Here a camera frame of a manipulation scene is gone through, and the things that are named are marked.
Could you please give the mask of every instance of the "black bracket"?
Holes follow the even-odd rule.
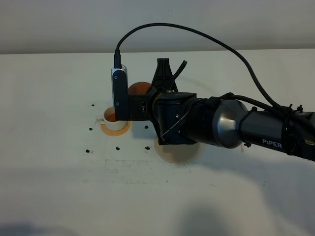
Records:
[[[116,119],[151,120],[153,122],[152,98],[157,93],[166,91],[166,85],[172,77],[169,59],[157,59],[157,69],[147,93],[131,95],[128,94],[127,74],[123,70],[115,71],[112,76],[112,87]],[[172,90],[178,92],[175,82]]]

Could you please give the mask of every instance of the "black cable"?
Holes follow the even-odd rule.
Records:
[[[166,90],[172,90],[172,85],[174,83],[174,81],[177,79],[177,77],[181,74],[181,72],[183,71],[183,69],[186,67],[187,65],[187,61],[183,60],[182,64],[180,65],[180,67],[178,68],[178,70],[175,72],[175,74],[173,75],[172,79],[168,82],[168,84],[166,85]]]
[[[240,96],[240,95],[232,95],[230,96],[228,99],[236,99],[236,100],[241,100],[244,102],[248,102],[254,106],[260,107],[266,111],[269,111],[273,114],[275,114],[278,118],[285,120],[286,118],[286,114],[283,112],[278,111],[277,109],[275,109],[274,107],[271,107],[267,104],[264,104],[262,102],[256,101],[254,99],[251,99],[249,97],[245,97],[245,96]],[[302,126],[303,128],[305,128],[306,130],[308,130],[314,137],[315,137],[315,127],[305,118],[300,117],[298,115],[295,114],[291,114],[290,119],[295,121],[296,123],[298,123],[300,126]]]
[[[165,141],[167,140],[173,133],[176,132],[176,130],[179,130],[180,127],[182,127],[182,125],[186,122],[186,117],[188,115],[188,113],[190,112],[190,110],[192,109],[193,105],[197,102],[203,101],[203,100],[207,100],[206,98],[198,98],[194,101],[192,101],[189,104],[189,108],[187,109],[185,115],[183,115],[172,127],[169,128],[169,130],[167,130],[165,133],[163,133],[161,135],[161,138]]]
[[[260,82],[258,81],[254,71],[252,70],[251,65],[248,63],[248,61],[240,54],[238,53],[236,50],[234,50],[233,48],[227,46],[226,44],[222,43],[221,41],[205,34],[202,33],[200,31],[197,31],[195,29],[191,29],[185,26],[180,26],[180,25],[175,25],[175,24],[169,24],[169,23],[152,23],[152,24],[146,24],[146,25],[142,25],[139,26],[137,28],[134,28],[133,30],[131,30],[129,33],[127,33],[124,37],[122,37],[122,39],[118,42],[116,50],[115,50],[115,55],[114,55],[114,67],[115,68],[121,68],[121,56],[120,56],[120,45],[124,42],[124,40],[126,38],[128,38],[131,34],[135,33],[138,30],[147,28],[147,27],[153,27],[153,26],[167,26],[167,27],[173,27],[173,28],[178,28],[178,29],[182,29],[182,30],[187,30],[196,34],[199,34],[205,38],[210,39],[211,41],[221,45],[222,47],[226,48],[227,50],[231,51],[232,53],[234,53],[239,59],[242,60],[242,62],[245,64],[245,66],[247,67],[248,71],[250,72],[251,76],[252,76],[252,80],[254,81],[255,85],[257,86],[258,90],[261,92],[261,94],[266,98],[266,100],[272,105],[274,106],[276,109],[278,109],[279,111],[284,111],[283,107],[280,106],[277,102],[275,102],[268,94],[267,92],[263,89],[263,87],[261,86]]]

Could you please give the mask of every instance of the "orange liquid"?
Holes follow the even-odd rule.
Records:
[[[107,119],[108,121],[110,121],[110,122],[115,122],[115,121],[117,121],[117,120],[116,120],[115,113],[110,114],[106,119]]]

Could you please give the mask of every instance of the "white table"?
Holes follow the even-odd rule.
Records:
[[[315,110],[314,49],[241,53],[273,99]],[[122,54],[129,84],[150,82],[157,58],[173,72],[188,61],[180,91],[266,102],[225,51]],[[196,160],[170,164],[148,121],[102,133],[95,117],[112,104],[112,65],[113,54],[0,56],[1,236],[315,234],[313,162],[204,145]]]

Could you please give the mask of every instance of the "orange ball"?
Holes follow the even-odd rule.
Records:
[[[150,86],[151,84],[148,82],[137,82],[128,88],[128,94],[130,95],[145,94]]]

